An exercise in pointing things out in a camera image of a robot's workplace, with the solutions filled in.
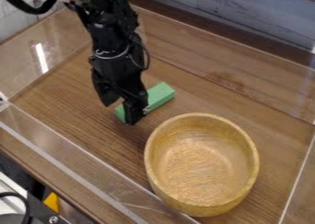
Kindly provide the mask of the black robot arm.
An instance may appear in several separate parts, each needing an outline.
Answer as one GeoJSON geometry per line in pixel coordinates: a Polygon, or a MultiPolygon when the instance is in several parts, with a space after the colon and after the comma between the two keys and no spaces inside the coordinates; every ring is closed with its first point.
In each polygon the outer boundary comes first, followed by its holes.
{"type": "Polygon", "coordinates": [[[150,96],[142,73],[150,68],[150,52],[136,29],[138,14],[128,0],[43,0],[31,6],[24,0],[7,0],[24,13],[40,15],[60,2],[74,11],[92,41],[91,78],[106,106],[123,101],[123,120],[136,124],[146,117],[150,96]]]}

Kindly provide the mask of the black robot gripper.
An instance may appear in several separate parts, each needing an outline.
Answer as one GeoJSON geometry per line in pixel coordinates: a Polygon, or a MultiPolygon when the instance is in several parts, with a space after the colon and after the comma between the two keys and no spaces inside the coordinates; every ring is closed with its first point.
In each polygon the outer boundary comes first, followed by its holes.
{"type": "Polygon", "coordinates": [[[124,99],[124,121],[135,125],[147,115],[150,96],[142,81],[142,72],[148,69],[144,48],[128,44],[118,51],[96,48],[90,56],[91,79],[100,101],[106,107],[119,98],[124,99]]]}

